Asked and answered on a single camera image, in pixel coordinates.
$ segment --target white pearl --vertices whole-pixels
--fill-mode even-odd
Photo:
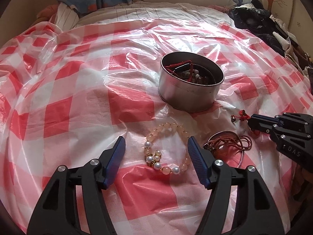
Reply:
[[[150,141],[145,142],[145,147],[152,147],[152,143]]]
[[[172,169],[172,171],[173,171],[173,174],[177,175],[177,174],[180,173],[180,168],[175,167],[175,168]]]
[[[157,156],[157,155],[155,155],[155,156],[153,157],[153,159],[154,159],[156,162],[158,162],[158,161],[160,160],[160,157]]]
[[[153,167],[154,167],[154,169],[156,169],[156,170],[160,170],[162,166],[161,166],[160,163],[155,163]]]
[[[152,163],[153,156],[148,156],[146,160],[147,160],[147,163],[149,163],[149,164]]]

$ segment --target pink bead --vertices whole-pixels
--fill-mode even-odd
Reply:
[[[163,126],[165,129],[168,129],[168,128],[170,128],[170,123],[165,123],[165,124],[163,124]]]
[[[183,139],[188,140],[190,138],[189,132],[183,131],[181,135]]]
[[[179,168],[180,168],[181,171],[185,171],[185,170],[188,169],[188,165],[187,165],[187,164],[181,164],[181,165],[179,166]]]
[[[145,153],[145,155],[146,154],[152,154],[152,150],[150,148],[145,148],[144,153]]]
[[[177,126],[177,131],[181,135],[184,132],[184,127],[182,126]]]
[[[189,157],[185,158],[185,159],[183,160],[183,163],[189,165],[189,164],[190,164],[190,158],[189,158]]]
[[[156,129],[158,132],[161,132],[163,130],[163,124],[159,124]]]
[[[171,173],[171,168],[170,168],[170,167],[167,167],[167,166],[163,167],[162,173],[163,173],[164,175],[170,174],[170,173]]]
[[[175,122],[171,123],[171,127],[173,130],[176,130],[177,129],[177,124]]]
[[[158,133],[157,129],[153,129],[152,131],[150,131],[150,134],[152,134],[153,136],[156,136]]]
[[[152,142],[152,141],[154,141],[155,140],[155,136],[153,136],[153,135],[151,135],[151,134],[149,134],[148,136],[147,136],[147,141],[150,141],[150,142]]]

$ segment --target red and white checkered plastic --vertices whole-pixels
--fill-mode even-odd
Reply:
[[[188,114],[159,97],[160,60],[172,51],[198,53],[221,66],[225,82],[210,110]],[[192,165],[178,176],[146,166],[142,145],[149,130],[176,121],[203,144],[218,131],[247,134],[246,122],[230,121],[241,109],[268,116],[313,111],[306,78],[251,33],[223,24],[149,19],[63,33],[42,22],[0,50],[0,68],[0,198],[24,231],[57,166],[82,166],[122,135],[126,153],[114,185],[103,192],[117,233],[194,234],[210,191]],[[177,135],[158,139],[153,148],[168,164],[178,164],[185,150]],[[242,168],[247,165],[264,178],[288,230],[294,164],[261,134],[245,155]],[[224,231],[235,197],[234,188]]]

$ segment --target metal screw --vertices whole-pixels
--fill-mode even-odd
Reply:
[[[59,172],[65,171],[65,169],[66,169],[66,167],[64,165],[61,165],[58,167]]]
[[[98,159],[93,159],[93,160],[90,161],[90,164],[91,164],[92,166],[96,166],[96,165],[99,164],[99,160],[98,160]]]
[[[249,166],[248,167],[248,171],[250,172],[255,172],[256,171],[256,168],[254,166]]]
[[[224,164],[222,160],[216,160],[214,163],[216,166],[222,166]]]

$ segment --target blue gripper pad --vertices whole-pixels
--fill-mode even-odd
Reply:
[[[211,167],[208,167],[200,153],[200,147],[194,137],[190,137],[188,140],[188,152],[192,161],[192,164],[196,170],[198,179],[202,185],[207,189],[210,186],[209,174],[211,174]]]
[[[125,139],[120,136],[115,142],[113,148],[107,149],[103,152],[99,159],[105,158],[107,160],[107,165],[103,165],[106,170],[105,179],[103,182],[104,188],[107,189],[111,184],[113,184],[117,171],[120,167],[121,161],[125,153]]]

